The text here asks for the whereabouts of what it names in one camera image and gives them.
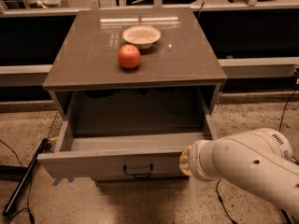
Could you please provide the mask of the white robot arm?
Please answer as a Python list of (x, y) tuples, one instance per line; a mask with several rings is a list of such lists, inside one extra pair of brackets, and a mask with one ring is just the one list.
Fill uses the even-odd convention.
[(225, 179), (299, 217), (299, 166), (280, 132), (262, 128), (218, 140), (198, 140), (179, 157), (179, 168), (198, 180)]

